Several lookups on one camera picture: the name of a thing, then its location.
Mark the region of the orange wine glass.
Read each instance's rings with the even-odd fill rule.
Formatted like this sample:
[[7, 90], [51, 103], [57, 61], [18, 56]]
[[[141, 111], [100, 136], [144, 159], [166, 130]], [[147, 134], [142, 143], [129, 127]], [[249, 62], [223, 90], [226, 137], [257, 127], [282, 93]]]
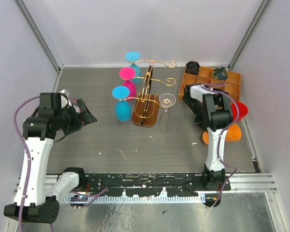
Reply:
[[[241, 133], [241, 129], [237, 124], [233, 124], [232, 126], [229, 127], [228, 131], [227, 131], [227, 135], [225, 138], [226, 142], [237, 142], [241, 139], [242, 137], [242, 133]], [[209, 136], [208, 136], [208, 132], [204, 132], [202, 135], [202, 139], [203, 142], [208, 145], [209, 142]]]

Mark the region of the red wine glass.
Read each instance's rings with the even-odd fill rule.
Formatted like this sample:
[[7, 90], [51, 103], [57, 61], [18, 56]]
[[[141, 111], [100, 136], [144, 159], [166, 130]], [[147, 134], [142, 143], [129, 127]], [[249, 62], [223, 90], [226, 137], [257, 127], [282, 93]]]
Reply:
[[[239, 116], [237, 116], [236, 105], [239, 110]], [[247, 114], [248, 114], [248, 107], [243, 104], [242, 102], [236, 102], [236, 104], [231, 104], [232, 114], [233, 114], [233, 121], [238, 117], [238, 121], [241, 121]]]

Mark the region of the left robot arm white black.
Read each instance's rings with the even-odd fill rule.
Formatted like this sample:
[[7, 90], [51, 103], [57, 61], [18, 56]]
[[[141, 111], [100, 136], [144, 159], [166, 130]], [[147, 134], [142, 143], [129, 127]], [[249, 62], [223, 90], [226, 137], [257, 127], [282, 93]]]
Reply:
[[52, 224], [59, 205], [73, 190], [83, 191], [87, 178], [83, 168], [68, 167], [50, 189], [45, 188], [48, 158], [57, 131], [64, 136], [97, 122], [82, 99], [73, 105], [68, 92], [41, 93], [39, 105], [18, 132], [24, 146], [24, 161], [19, 187], [12, 204], [4, 207], [4, 216], [20, 222]]

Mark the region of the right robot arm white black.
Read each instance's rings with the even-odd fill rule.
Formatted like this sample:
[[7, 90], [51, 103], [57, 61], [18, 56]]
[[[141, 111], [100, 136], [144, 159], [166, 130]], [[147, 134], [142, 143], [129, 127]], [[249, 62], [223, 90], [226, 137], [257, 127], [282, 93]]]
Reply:
[[202, 184], [214, 190], [225, 180], [224, 146], [227, 127], [233, 122], [230, 96], [227, 92], [203, 84], [184, 87], [184, 103], [194, 113], [195, 124], [208, 135], [208, 153], [202, 172]]

